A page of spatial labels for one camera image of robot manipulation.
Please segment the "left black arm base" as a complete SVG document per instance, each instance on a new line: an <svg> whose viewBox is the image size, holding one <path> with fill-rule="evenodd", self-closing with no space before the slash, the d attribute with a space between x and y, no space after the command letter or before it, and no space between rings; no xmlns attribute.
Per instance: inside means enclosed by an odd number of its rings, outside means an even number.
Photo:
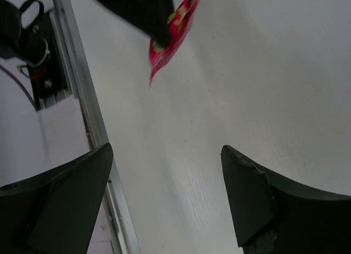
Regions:
<svg viewBox="0 0 351 254"><path fill-rule="evenodd" d="M22 15L34 3L38 13L24 27ZM23 91L36 110L41 108L41 100L67 88L50 12L44 11L39 0L26 0L19 8L1 0L1 58L25 62L17 70L31 82L33 97L25 88Z"/></svg>

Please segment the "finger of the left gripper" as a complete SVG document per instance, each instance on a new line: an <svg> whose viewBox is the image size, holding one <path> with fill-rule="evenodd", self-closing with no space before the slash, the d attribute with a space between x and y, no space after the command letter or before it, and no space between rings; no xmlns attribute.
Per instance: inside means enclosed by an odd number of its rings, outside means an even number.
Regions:
<svg viewBox="0 0 351 254"><path fill-rule="evenodd" d="M173 0L96 0L158 44L169 44L168 17L174 12Z"/></svg>

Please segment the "red snack packet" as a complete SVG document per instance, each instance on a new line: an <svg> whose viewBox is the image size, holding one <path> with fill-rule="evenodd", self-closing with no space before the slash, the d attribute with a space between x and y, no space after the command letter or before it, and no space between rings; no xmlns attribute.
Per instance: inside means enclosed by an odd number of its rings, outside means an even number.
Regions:
<svg viewBox="0 0 351 254"><path fill-rule="evenodd" d="M153 39L150 41L149 62L151 74L149 85L152 84L155 74L166 66L173 58L185 40L193 23L193 14L200 0L183 0L180 6L167 20L171 32L171 40L167 46L161 46Z"/></svg>

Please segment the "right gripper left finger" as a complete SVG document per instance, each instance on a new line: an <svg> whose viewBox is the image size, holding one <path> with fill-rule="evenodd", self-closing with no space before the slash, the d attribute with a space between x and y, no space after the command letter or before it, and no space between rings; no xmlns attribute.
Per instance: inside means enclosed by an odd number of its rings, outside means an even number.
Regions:
<svg viewBox="0 0 351 254"><path fill-rule="evenodd" d="M1 187L1 253L87 253L113 158L106 143Z"/></svg>

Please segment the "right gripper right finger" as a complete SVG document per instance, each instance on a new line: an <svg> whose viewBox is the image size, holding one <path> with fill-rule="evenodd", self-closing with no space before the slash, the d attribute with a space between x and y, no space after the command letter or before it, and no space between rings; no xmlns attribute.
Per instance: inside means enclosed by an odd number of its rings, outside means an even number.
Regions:
<svg viewBox="0 0 351 254"><path fill-rule="evenodd" d="M221 162L244 253L350 253L348 195L291 180L228 145Z"/></svg>

